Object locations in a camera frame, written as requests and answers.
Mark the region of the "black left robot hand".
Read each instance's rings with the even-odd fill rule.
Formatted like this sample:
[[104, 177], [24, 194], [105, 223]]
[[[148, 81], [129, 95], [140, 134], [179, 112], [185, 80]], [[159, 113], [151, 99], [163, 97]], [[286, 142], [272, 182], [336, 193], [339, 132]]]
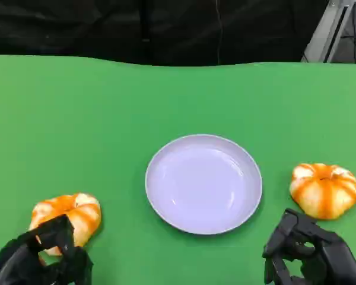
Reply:
[[[54, 247], [62, 257], [45, 265], [39, 252]], [[91, 284], [92, 268], [85, 249], [74, 245], [74, 227], [65, 214], [10, 240], [0, 250], [0, 285]]]

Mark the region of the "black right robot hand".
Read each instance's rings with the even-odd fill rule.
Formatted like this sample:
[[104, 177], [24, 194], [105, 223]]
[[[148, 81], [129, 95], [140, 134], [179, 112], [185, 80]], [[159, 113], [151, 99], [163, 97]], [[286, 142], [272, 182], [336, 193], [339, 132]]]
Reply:
[[356, 284], [356, 259], [349, 246], [316, 222], [285, 209], [263, 249], [265, 284]]

